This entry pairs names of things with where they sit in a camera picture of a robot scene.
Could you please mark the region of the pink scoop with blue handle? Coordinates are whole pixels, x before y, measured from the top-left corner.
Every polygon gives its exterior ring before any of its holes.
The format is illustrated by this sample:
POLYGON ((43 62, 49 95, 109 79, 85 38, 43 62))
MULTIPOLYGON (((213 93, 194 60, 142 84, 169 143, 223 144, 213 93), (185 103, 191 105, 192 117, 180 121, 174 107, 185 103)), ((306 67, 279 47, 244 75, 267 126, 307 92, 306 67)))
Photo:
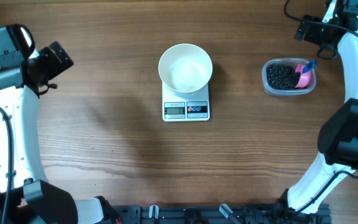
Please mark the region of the pink scoop with blue handle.
POLYGON ((312 76, 312 71, 314 70, 317 64, 316 60, 312 60, 308 62, 306 65, 298 64, 295 73, 299 75, 298 83, 296 84, 295 88, 304 88, 306 87, 312 76))

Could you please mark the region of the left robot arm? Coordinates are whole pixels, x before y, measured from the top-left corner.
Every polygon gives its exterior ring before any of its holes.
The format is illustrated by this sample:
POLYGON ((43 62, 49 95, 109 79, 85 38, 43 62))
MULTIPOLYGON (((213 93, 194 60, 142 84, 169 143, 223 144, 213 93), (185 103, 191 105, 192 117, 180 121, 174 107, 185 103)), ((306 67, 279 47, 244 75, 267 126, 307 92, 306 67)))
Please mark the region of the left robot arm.
POLYGON ((41 86, 73 61, 58 42, 37 56, 28 47, 0 55, 0 223, 122 223, 102 196, 74 200, 50 184, 40 159, 41 86))

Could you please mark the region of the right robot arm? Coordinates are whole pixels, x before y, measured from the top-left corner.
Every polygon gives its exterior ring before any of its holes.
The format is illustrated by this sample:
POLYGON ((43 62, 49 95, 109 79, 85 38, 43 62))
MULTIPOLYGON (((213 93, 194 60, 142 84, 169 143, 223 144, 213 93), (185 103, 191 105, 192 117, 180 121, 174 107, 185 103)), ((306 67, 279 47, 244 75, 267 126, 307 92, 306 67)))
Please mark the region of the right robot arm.
POLYGON ((325 7, 323 18, 297 20, 295 38, 341 57, 346 98, 319 131, 316 159, 275 202, 273 222, 315 220, 321 202, 341 180, 358 179, 358 1, 326 1, 325 7))

